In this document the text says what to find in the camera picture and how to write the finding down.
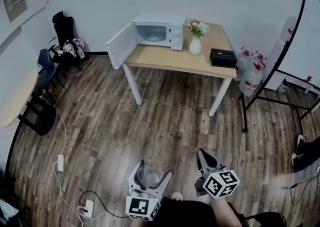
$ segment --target white vase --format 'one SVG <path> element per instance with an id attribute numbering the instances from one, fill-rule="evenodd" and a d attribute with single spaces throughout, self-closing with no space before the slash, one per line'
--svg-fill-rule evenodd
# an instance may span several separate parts
<path id="1" fill-rule="evenodd" d="M 201 42 L 198 36 L 193 36 L 193 39 L 189 46 L 189 51 L 193 55 L 199 55 L 201 52 Z"/>

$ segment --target blue chair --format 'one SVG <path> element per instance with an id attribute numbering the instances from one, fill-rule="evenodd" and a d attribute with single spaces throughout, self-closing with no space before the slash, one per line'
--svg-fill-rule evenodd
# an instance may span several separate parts
<path id="1" fill-rule="evenodd" d="M 52 95 L 49 93 L 47 89 L 48 83 L 51 82 L 52 78 L 54 77 L 61 84 L 63 88 L 65 88 L 65 86 L 62 84 L 61 80 L 58 78 L 58 75 L 56 73 L 56 66 L 49 54 L 48 49 L 41 49 L 39 58 L 38 58 L 38 64 L 43 67 L 43 70 L 40 73 L 35 86 L 41 90 L 41 93 L 42 93 L 42 90 L 44 89 L 48 94 L 48 96 L 50 97 L 50 99 L 55 104 L 56 101 L 54 100 L 54 98 L 52 97 Z"/>

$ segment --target sneaker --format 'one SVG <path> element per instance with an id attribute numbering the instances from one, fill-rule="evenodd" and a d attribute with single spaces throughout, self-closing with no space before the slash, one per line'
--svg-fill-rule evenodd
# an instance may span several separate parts
<path id="1" fill-rule="evenodd" d="M 297 154 L 296 153 L 292 153 L 291 154 L 291 163 L 292 163 L 292 166 L 294 166 L 294 159 L 295 158 L 298 158 Z"/>
<path id="2" fill-rule="evenodd" d="M 180 192 L 175 191 L 171 194 L 171 199 L 174 201 L 183 201 L 184 196 Z"/>
<path id="3" fill-rule="evenodd" d="M 298 141 L 296 142 L 296 154 L 298 154 L 298 146 L 300 144 L 300 140 L 302 140 L 302 139 L 303 139 L 302 134 L 299 134 L 298 135 Z"/>

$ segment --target microwave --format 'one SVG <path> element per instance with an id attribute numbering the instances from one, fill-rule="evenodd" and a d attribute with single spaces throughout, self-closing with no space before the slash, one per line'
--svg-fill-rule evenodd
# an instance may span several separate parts
<path id="1" fill-rule="evenodd" d="M 137 45 L 182 50 L 186 17 L 176 13 L 141 13 L 105 45 L 111 63 L 118 69 Z"/>

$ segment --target tissue box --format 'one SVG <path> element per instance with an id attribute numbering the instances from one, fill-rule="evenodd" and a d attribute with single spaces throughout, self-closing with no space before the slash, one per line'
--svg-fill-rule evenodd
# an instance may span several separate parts
<path id="1" fill-rule="evenodd" d="M 234 68 L 237 57 L 233 51 L 211 48 L 210 61 L 212 66 Z"/>

